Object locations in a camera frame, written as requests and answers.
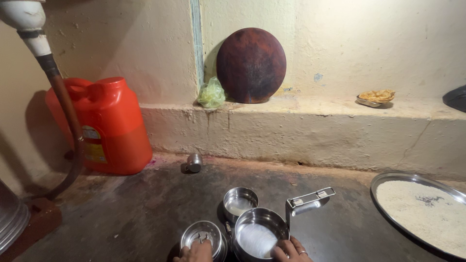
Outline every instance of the wooden board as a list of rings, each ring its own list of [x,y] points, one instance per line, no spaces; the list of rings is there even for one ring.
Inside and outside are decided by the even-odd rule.
[[[217,77],[227,97],[239,103],[267,100],[281,86],[286,70],[283,47],[259,28],[234,32],[217,54]]]

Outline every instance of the dark floor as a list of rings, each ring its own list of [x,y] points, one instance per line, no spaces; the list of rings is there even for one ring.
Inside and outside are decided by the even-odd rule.
[[[193,222],[209,220],[223,228],[219,203],[236,186],[253,189],[261,207],[282,217],[287,198],[332,186],[337,195],[327,205],[291,221],[291,234],[315,262],[445,259],[390,225],[374,206],[368,185],[356,179],[215,165],[187,175],[180,171],[180,163],[174,163],[75,185],[68,195],[74,194],[76,200],[68,196],[61,205],[63,224],[16,261],[171,261],[183,231]]]

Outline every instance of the cream wall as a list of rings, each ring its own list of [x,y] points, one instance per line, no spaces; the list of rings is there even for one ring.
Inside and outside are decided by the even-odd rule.
[[[64,77],[123,76],[140,103],[196,99],[189,0],[49,0],[43,6]]]
[[[300,96],[354,97],[389,88],[397,97],[440,98],[466,84],[463,0],[200,2],[207,78],[216,74],[224,39],[257,27],[282,44],[283,87]]]
[[[15,193],[44,193],[68,173],[69,150],[45,105],[47,77],[16,30],[0,21],[0,179]]]

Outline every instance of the small steel tray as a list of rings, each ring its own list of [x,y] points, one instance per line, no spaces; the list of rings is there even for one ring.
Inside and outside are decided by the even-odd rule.
[[[393,217],[391,217],[388,212],[384,209],[384,207],[379,203],[377,199],[377,188],[380,184],[387,182],[387,181],[407,181],[407,182],[412,182],[412,183],[418,183],[424,186],[432,186],[434,188],[440,189],[443,192],[449,194],[452,196],[456,201],[463,203],[466,205],[466,194],[461,193],[460,191],[457,191],[445,184],[442,184],[438,181],[432,180],[432,179],[427,179],[424,178],[420,175],[415,175],[411,173],[406,173],[406,172],[400,172],[400,171],[391,171],[391,172],[385,172],[382,174],[379,174],[375,176],[372,179],[372,182],[370,183],[370,190],[372,191],[372,196],[375,200],[375,204],[383,211],[383,213],[390,218],[390,220],[395,223],[397,226],[400,227],[403,231],[405,231],[407,234],[411,235],[415,239],[421,241],[422,243],[426,244],[429,247],[432,247],[436,250],[440,250],[441,252],[444,252],[445,254],[449,254],[454,257],[458,257],[461,259],[465,259],[464,257],[460,257],[457,255],[453,255],[451,253],[448,253],[438,247],[435,247],[428,242],[424,241],[422,238],[418,237],[417,235],[413,234],[411,231],[403,227],[400,223],[398,223]]]

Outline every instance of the container label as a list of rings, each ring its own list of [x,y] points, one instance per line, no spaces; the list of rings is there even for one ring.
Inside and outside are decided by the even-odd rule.
[[[84,156],[87,160],[107,164],[107,159],[103,153],[102,138],[97,130],[84,125],[82,126],[84,136]]]

